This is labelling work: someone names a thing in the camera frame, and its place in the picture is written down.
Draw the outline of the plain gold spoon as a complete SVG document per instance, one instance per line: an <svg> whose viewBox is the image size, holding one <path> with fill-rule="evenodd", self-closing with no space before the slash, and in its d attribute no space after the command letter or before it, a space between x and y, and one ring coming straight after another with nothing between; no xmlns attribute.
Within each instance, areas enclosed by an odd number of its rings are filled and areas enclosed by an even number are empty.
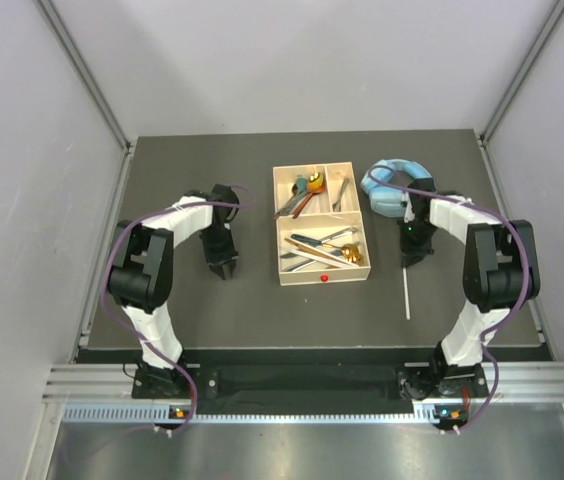
<svg viewBox="0 0 564 480"><path fill-rule="evenodd" d="M343 257L350 263L362 265L364 263L363 255L357 245L348 243L341 247Z"/></svg>

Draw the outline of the cream divided utensil box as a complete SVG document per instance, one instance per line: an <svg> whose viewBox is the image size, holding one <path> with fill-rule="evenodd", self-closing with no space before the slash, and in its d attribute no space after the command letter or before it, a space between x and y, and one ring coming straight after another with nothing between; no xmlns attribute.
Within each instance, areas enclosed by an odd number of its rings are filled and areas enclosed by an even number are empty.
<svg viewBox="0 0 564 480"><path fill-rule="evenodd" d="M314 196L297 219L292 218L292 213L298 205L288 216L281 216L274 220L279 282L282 286L287 287L365 281L371 273L371 260L352 163L275 166L273 168L274 214L291 198L292 187L296 180L299 177L308 177L314 172L322 173L325 191ZM334 212L332 204L345 177L350 179L350 183L343 196L342 209L340 212ZM341 254L336 247L342 247L348 243L355 244L364 258L364 263L358 265L358 268L338 268L324 261L297 255L292 252L294 246L284 241L292 234L305 235L319 240L350 226L357 227L358 232L335 239L317 248L340 257Z"/></svg>

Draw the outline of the orange silicone spoon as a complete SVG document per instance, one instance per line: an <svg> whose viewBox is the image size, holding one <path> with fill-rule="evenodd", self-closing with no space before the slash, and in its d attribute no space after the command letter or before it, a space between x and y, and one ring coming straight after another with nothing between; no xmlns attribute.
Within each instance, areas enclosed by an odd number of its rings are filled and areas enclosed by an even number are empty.
<svg viewBox="0 0 564 480"><path fill-rule="evenodd" d="M295 210L292 213L292 218L293 219L297 219L300 214L302 213L302 210L306 207L306 205L309 203L309 201L314 197L317 196L321 193L323 193L325 191L325 185L320 186L319 188L316 188L313 191L310 191L305 198L298 204L298 206L295 208Z"/></svg>

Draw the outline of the gold butter knife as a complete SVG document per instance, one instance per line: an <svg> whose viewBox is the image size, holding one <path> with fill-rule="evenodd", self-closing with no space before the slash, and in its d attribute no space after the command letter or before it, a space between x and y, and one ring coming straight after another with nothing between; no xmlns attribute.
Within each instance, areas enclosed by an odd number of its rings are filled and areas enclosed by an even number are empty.
<svg viewBox="0 0 564 480"><path fill-rule="evenodd" d="M301 250L301 251L303 251L307 254L313 255L315 257L330 259L330 260L337 260L337 257L332 255L332 254L329 254L327 252L319 250L316 247L312 247L310 245L306 245L306 244L297 242L295 240L292 240L291 238L285 238L284 241L287 242L290 245L295 246L297 249L299 249L299 250Z"/></svg>

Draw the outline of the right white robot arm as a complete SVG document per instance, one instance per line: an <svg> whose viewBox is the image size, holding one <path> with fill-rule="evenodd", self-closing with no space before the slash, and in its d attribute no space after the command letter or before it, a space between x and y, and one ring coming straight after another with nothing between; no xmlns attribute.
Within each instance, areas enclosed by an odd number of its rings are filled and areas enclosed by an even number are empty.
<svg viewBox="0 0 564 480"><path fill-rule="evenodd" d="M402 381L404 391L417 400L434 392L449 396L465 380L477 376L500 323L539 293L533 227L525 220L510 221L463 196L413 187L399 227L404 269L433 253L432 238L439 230L464 246L465 304L450 333L436 345L428 368Z"/></svg>

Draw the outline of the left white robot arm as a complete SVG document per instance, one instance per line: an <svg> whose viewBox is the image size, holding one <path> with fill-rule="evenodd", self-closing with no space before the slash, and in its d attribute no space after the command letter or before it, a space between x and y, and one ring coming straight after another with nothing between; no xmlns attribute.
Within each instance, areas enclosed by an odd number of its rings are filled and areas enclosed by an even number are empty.
<svg viewBox="0 0 564 480"><path fill-rule="evenodd" d="M174 249L197 234L211 272L223 280L232 277L238 252L230 223L239 204L230 185L216 184L209 193L191 190L165 210L116 226L101 295L111 295L122 308L142 348L133 397L166 399L193 392L168 311Z"/></svg>

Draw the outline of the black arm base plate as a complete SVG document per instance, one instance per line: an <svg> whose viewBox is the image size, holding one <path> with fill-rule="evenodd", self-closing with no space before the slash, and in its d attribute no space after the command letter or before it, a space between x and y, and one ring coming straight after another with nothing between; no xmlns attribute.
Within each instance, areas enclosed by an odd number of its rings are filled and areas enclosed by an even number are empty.
<svg viewBox="0 0 564 480"><path fill-rule="evenodd" d="M269 404L277 399L324 396L327 400L424 400L427 398L484 398L484 372L477 367L443 379L438 385L426 367L364 364L261 364L186 366L158 371L141 366L132 396L146 399L185 399L196 386L198 400L236 404Z"/></svg>

